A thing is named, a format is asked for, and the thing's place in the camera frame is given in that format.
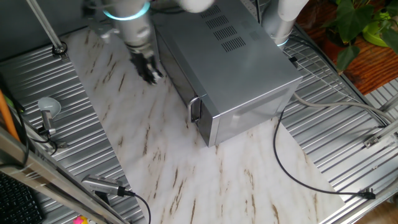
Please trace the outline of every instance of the black cable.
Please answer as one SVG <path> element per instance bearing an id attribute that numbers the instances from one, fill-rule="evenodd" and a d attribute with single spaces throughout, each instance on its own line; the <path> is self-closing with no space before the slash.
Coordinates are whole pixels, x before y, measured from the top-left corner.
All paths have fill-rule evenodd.
<path id="1" fill-rule="evenodd" d="M 178 11 L 166 11 L 166 10 L 161 10 L 161 9 L 154 9 L 153 7 L 150 7 L 150 10 L 154 13 L 169 14 L 169 15 L 180 14 L 180 13 L 185 12 L 185 10 L 182 10 L 182 9 L 178 10 Z"/>
<path id="2" fill-rule="evenodd" d="M 137 194 L 134 193 L 134 192 L 125 190 L 125 191 L 124 191 L 124 194 L 125 194 L 125 195 L 128 195 L 128 196 L 136 197 L 136 198 L 138 198 L 139 200 L 141 200 L 142 202 L 144 202 L 145 206 L 146 206 L 147 209 L 148 209 L 148 214 L 149 214 L 148 224 L 150 224 L 152 217 L 151 217 L 151 214 L 150 214 L 150 209 L 149 209 L 148 203 L 147 203 L 141 196 L 137 195 Z"/>
<path id="3" fill-rule="evenodd" d="M 259 0 L 254 0 L 254 3 L 256 5 L 256 11 L 257 11 L 257 21 L 259 24 L 261 24 L 261 15 L 260 15 L 260 4 Z"/>
<path id="4" fill-rule="evenodd" d="M 58 151 L 58 145 L 57 145 L 57 143 L 55 141 L 51 141 L 50 140 L 50 142 L 53 144 L 53 147 L 54 147 L 54 151 L 50 155 L 50 156 L 52 156 Z"/>
<path id="5" fill-rule="evenodd" d="M 327 190 L 317 189 L 317 188 L 315 188 L 315 187 L 311 187 L 311 186 L 309 186 L 309 185 L 307 185 L 307 184 L 304 184 L 303 182 L 301 182 L 301 181 L 297 180 L 296 178 L 294 178 L 290 173 L 288 173 L 288 172 L 286 171 L 285 167 L 283 167 L 282 163 L 280 162 L 279 157 L 278 157 L 278 153 L 276 152 L 276 136 L 277 136 L 277 133 L 278 133 L 278 129 L 279 129 L 280 122 L 282 121 L 282 117 L 283 117 L 283 115 L 284 115 L 284 111 L 285 111 L 285 110 L 283 110 L 283 111 L 281 112 L 280 117 L 279 117 L 279 120 L 278 120 L 278 124 L 277 124 L 277 126 L 276 126 L 276 128 L 275 128 L 273 147 L 274 147 L 275 158 L 276 158 L 276 160 L 277 160 L 277 162 L 278 162 L 280 168 L 282 168 L 282 170 L 285 172 L 286 175 L 288 175 L 288 176 L 289 176 L 292 180 L 294 180 L 296 183 L 298 183 L 298 184 L 300 184 L 300 185 L 302 185 L 302 186 L 304 186 L 304 187 L 306 187 L 306 188 L 308 188 L 308 189 L 311 189 L 311 190 L 314 190 L 314 191 L 317 191 L 317 192 L 321 192 L 321 193 L 324 193 L 324 194 L 333 194 L 333 195 L 354 195 L 354 196 L 360 196 L 360 197 L 366 198 L 366 199 L 375 199 L 375 198 L 376 198 L 376 195 L 375 195 L 373 192 L 368 192 L 368 191 L 366 191 L 366 192 L 331 192 L 331 191 L 327 191 Z"/>
<path id="6" fill-rule="evenodd" d="M 21 170 L 21 169 L 25 168 L 27 160 L 29 158 L 29 138 L 26 135 L 26 127 L 25 127 L 24 119 L 22 118 L 20 108 L 16 108 L 16 111 L 17 111 L 18 118 L 19 118 L 19 121 L 21 122 L 21 127 L 22 127 L 22 133 L 18 132 L 18 136 L 21 141 L 25 140 L 26 150 L 25 150 L 25 154 L 24 154 L 24 160 L 22 162 L 22 165 L 21 164 L 1 164 L 0 169 L 13 167 L 13 168 Z"/>
<path id="7" fill-rule="evenodd" d="M 34 142 L 42 143 L 42 144 L 49 143 L 51 141 L 50 138 L 48 138 L 46 141 L 40 141 L 40 140 L 37 140 L 37 139 L 34 139 L 34 138 L 30 138 L 30 139 L 33 140 Z"/>

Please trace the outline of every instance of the metal bracket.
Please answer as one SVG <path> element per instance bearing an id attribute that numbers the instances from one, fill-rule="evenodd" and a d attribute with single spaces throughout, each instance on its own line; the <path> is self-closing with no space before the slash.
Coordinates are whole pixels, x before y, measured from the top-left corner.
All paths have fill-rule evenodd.
<path id="1" fill-rule="evenodd" d="M 389 124 L 383 130 L 379 131 L 378 133 L 376 133 L 375 135 L 373 135 L 363 143 L 367 148 L 370 148 L 371 146 L 381 142 L 383 139 L 388 138 L 390 136 L 394 136 L 396 142 L 398 142 L 398 138 L 395 136 L 396 132 L 398 132 L 398 120 Z"/>
<path id="2" fill-rule="evenodd" d="M 373 137 L 371 137 L 370 139 L 366 140 L 366 141 L 364 142 L 364 144 L 365 144 L 365 146 L 366 146 L 367 148 L 370 148 L 371 146 L 373 146 L 374 144 L 377 144 L 377 143 L 379 143 L 379 142 L 380 142 L 379 139 L 378 139 L 376 136 L 373 136 Z"/>

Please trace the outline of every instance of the metal clamp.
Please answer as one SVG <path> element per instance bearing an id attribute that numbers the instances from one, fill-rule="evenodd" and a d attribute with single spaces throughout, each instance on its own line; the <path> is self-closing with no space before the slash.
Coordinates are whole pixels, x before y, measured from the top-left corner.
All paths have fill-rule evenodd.
<path id="1" fill-rule="evenodd" d="M 389 124 L 387 127 L 385 127 L 383 130 L 377 132 L 373 136 L 371 136 L 369 139 L 367 139 L 364 143 L 364 145 L 367 148 L 370 148 L 371 146 L 381 142 L 383 139 L 387 139 L 390 136 L 394 136 L 396 140 L 395 142 L 398 142 L 398 138 L 395 136 L 394 133 L 398 132 L 398 120 L 394 121 L 393 123 Z"/>
<path id="2" fill-rule="evenodd" d="M 187 109 L 188 109 L 188 120 L 189 120 L 191 123 L 195 123 L 195 122 L 197 122 L 197 121 L 199 120 L 199 118 L 197 118 L 197 119 L 192 119 L 192 104 L 193 104 L 196 100 L 199 100 L 199 99 L 200 99 L 200 97 L 199 97 L 199 96 L 196 96 L 196 97 L 192 98 L 192 99 L 189 101 L 188 105 L 187 105 Z"/>

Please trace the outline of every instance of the orange object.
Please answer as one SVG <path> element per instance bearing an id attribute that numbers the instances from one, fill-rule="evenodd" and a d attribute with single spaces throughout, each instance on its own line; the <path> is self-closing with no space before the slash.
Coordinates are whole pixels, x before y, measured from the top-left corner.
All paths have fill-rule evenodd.
<path id="1" fill-rule="evenodd" d="M 21 141 L 21 140 L 19 140 L 17 130 L 15 129 L 14 122 L 12 121 L 12 116 L 11 116 L 10 110 L 8 108 L 6 99 L 4 98 L 1 90 L 0 90 L 0 111 L 1 111 L 2 117 L 4 118 L 4 122 L 6 123 L 8 132 L 16 140 Z"/>

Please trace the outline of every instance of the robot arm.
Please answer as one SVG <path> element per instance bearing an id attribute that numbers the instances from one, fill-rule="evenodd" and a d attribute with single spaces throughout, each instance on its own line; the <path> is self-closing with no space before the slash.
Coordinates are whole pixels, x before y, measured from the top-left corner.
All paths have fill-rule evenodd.
<path id="1" fill-rule="evenodd" d="M 99 31 L 101 37 L 108 37 L 109 31 L 117 32 L 129 49 L 131 62 L 136 66 L 138 74 L 146 82 L 155 85 L 163 75 L 157 69 L 154 51 L 150 44 L 151 29 L 148 13 L 150 2 L 148 0 L 101 1 L 104 6 L 108 6 L 103 9 L 103 12 L 109 17 L 113 26 L 112 30 L 106 31 L 107 35 L 104 35 L 103 29 L 97 29 L 101 30 Z M 182 9 L 196 13 L 208 9 L 214 0 L 176 0 L 176 2 Z"/>

